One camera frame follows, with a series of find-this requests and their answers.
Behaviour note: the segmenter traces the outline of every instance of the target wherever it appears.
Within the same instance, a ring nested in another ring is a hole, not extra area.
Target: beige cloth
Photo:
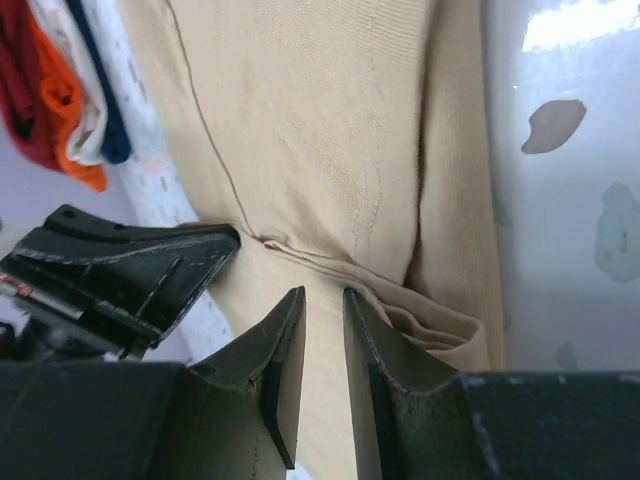
[[[346,285],[451,365],[503,366],[478,0],[120,9],[194,209],[241,231],[216,301],[240,334],[307,287],[298,459],[356,478]]]

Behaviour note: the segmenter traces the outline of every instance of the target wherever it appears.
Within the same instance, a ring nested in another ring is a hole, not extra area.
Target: orange clothing
[[[31,13],[29,25],[38,52],[40,96],[47,110],[49,135],[56,161],[70,177],[98,192],[104,192],[107,189],[107,176],[101,166],[80,165],[67,157],[69,137],[82,115],[82,86]]]

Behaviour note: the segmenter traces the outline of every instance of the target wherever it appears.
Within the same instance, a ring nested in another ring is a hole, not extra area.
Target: hanging clothes
[[[82,115],[82,86],[62,55],[51,44],[47,35],[40,30],[31,12],[29,12],[28,24],[38,52],[40,95],[46,107],[49,135],[56,160],[67,175],[98,192],[103,192],[107,189],[107,177],[102,167],[87,167],[67,157],[69,138],[78,126]]]
[[[104,143],[102,144],[102,155],[104,155],[105,159],[109,163],[122,163],[129,158],[129,155],[131,155],[131,143],[129,142],[129,137],[127,136],[127,132],[124,128],[124,123],[122,122],[122,116],[120,115],[116,98],[113,94],[113,90],[111,89],[111,85],[109,85],[109,80],[107,79],[107,74],[104,66],[102,65],[102,60],[98,53],[96,42],[91,34],[91,30],[89,29],[89,24],[87,22],[86,13],[82,7],[82,3],[80,0],[66,0],[66,2],[71,14],[75,18],[80,33],[84,37],[89,53],[91,54],[91,58],[93,58],[93,63],[104,91],[104,97],[107,101],[109,114],[107,117]]]
[[[118,6],[194,210],[240,233],[213,297],[241,334],[306,287],[297,458],[356,478],[345,287],[455,368],[504,366],[480,0]]]
[[[104,163],[100,150],[107,126],[107,102],[84,38],[64,0],[29,0],[29,6],[84,90],[80,121],[69,137],[67,157],[81,165],[100,165]]]
[[[0,0],[0,111],[9,136],[27,159],[60,170],[39,95],[40,67],[26,0]]]

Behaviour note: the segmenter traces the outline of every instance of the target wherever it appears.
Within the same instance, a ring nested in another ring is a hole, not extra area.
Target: black plastic clip
[[[352,290],[344,321],[358,478],[638,478],[638,372],[459,372]]]
[[[297,288],[192,368],[0,362],[2,478],[284,480],[296,455],[304,343]]]
[[[131,227],[63,205],[0,261],[0,294],[31,314],[14,359],[141,358],[239,247],[228,225]]]

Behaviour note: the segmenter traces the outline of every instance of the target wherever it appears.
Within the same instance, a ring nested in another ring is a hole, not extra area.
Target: red clothing
[[[40,66],[30,15],[27,0],[0,0],[0,112],[22,155],[60,170],[40,98]]]

